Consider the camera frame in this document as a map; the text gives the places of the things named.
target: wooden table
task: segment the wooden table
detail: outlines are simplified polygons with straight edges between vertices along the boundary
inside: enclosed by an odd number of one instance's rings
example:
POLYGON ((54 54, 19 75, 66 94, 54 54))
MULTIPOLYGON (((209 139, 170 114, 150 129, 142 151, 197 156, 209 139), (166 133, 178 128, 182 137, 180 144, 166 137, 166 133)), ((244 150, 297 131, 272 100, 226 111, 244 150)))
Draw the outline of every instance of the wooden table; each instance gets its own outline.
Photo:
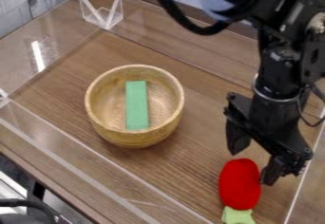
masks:
MULTIPOLYGON (((113 0, 90 1, 99 7, 113 0)), ((217 179, 232 159, 225 98, 230 91, 252 95, 260 62, 257 41, 233 31, 209 38, 197 36, 180 28, 160 7, 138 0, 123 0, 123 9, 125 20, 107 32, 82 20, 79 2, 69 0, 2 42, 2 57, 11 61, 0 79, 11 91, 11 101, 0 110, 2 153, 98 223, 221 223, 217 179), (34 39, 22 42, 27 34, 34 39), (59 60, 41 73, 23 73, 25 66, 37 66, 34 53, 31 49, 22 51, 23 45, 45 37, 51 39, 43 44, 57 52, 41 48, 51 63, 59 60), (164 68, 186 91, 185 116, 176 133, 142 150, 106 142, 90 125, 85 109, 93 80, 127 64, 164 68), (16 70, 19 77, 12 77, 10 73, 16 70)), ((321 110, 321 103, 311 99, 307 117, 316 120, 321 110)), ((315 146, 320 128, 300 126, 315 146)), ((269 155, 253 143, 237 158, 251 158, 264 168, 269 155)), ((255 210, 259 223, 285 222, 300 182, 300 177, 289 176, 275 187, 263 187, 255 210)), ((309 193, 315 189, 307 184, 309 178, 304 185, 309 193)), ((321 214, 313 200, 325 196, 309 197, 301 195, 299 203, 304 205, 307 200, 309 210, 321 214)), ((293 218, 292 223, 308 223, 300 213, 293 218)), ((323 223, 319 216, 308 220, 323 223)))

